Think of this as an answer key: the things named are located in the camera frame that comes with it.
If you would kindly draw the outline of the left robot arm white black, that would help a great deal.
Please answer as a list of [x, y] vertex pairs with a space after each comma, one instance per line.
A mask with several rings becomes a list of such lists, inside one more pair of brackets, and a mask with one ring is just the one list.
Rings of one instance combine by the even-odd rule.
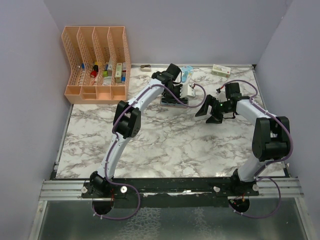
[[89, 181], [97, 196], [106, 197], [111, 190], [117, 163], [128, 142], [141, 129], [141, 115], [147, 106], [158, 96], [168, 105], [187, 106], [189, 100], [182, 97], [183, 85], [175, 80], [182, 78], [182, 70], [171, 63], [165, 71], [154, 72], [149, 83], [129, 101], [117, 104], [112, 127], [110, 146], [97, 171], [90, 175]]

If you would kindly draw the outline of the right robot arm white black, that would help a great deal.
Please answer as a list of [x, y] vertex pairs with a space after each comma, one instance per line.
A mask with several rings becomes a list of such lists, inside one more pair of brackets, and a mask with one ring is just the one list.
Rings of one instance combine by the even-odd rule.
[[252, 154], [230, 177], [229, 189], [236, 196], [246, 192], [266, 167], [286, 160], [293, 151], [289, 119], [269, 113], [257, 105], [252, 96], [243, 96], [239, 83], [239, 80], [231, 80], [216, 90], [218, 93], [225, 91], [225, 101], [207, 95], [196, 113], [197, 117], [210, 114], [206, 120], [208, 124], [221, 124], [224, 115], [231, 113], [254, 125]]

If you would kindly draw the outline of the pink glasses case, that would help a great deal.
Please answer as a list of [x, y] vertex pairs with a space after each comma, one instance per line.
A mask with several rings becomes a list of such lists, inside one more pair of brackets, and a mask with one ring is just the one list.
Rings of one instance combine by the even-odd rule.
[[183, 105], [179, 102], [174, 102], [174, 103], [165, 102], [164, 98], [160, 99], [160, 105], [163, 107], [168, 107], [168, 108], [187, 108], [185, 105]]

